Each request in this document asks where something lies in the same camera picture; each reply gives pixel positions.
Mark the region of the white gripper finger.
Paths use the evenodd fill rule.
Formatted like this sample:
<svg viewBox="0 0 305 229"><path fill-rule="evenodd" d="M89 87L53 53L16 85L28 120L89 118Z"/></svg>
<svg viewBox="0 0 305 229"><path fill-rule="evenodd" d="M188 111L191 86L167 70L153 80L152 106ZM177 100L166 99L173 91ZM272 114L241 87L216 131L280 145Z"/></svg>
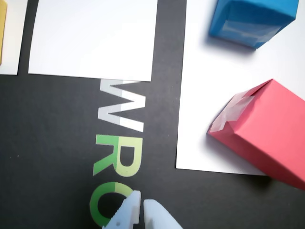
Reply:
<svg viewBox="0 0 305 229"><path fill-rule="evenodd" d="M146 229L182 229L176 219L154 199L143 202Z"/></svg>
<svg viewBox="0 0 305 229"><path fill-rule="evenodd" d="M132 229L134 224L139 223L140 206L141 192L133 191L102 229Z"/></svg>

